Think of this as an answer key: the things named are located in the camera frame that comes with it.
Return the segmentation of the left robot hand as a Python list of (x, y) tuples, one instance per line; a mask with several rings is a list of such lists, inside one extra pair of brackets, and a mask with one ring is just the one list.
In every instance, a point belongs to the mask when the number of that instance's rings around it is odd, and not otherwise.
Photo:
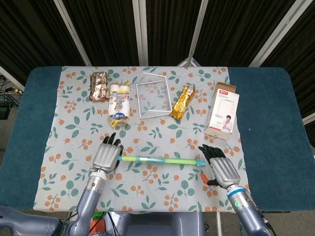
[(116, 132), (106, 136), (100, 144), (95, 158), (93, 168), (110, 173), (115, 170), (119, 164), (119, 156), (122, 155), (124, 147), (119, 138), (115, 138)]

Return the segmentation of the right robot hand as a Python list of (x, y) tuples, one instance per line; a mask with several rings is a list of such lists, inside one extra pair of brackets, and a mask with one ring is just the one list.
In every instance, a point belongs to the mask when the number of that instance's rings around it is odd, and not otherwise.
[(226, 158), (223, 151), (218, 147), (210, 147), (206, 144), (198, 147), (208, 161), (214, 179), (208, 179), (204, 173), (201, 173), (201, 179), (208, 186), (220, 186), (227, 190), (232, 185), (239, 185), (240, 176), (237, 173), (233, 163)]

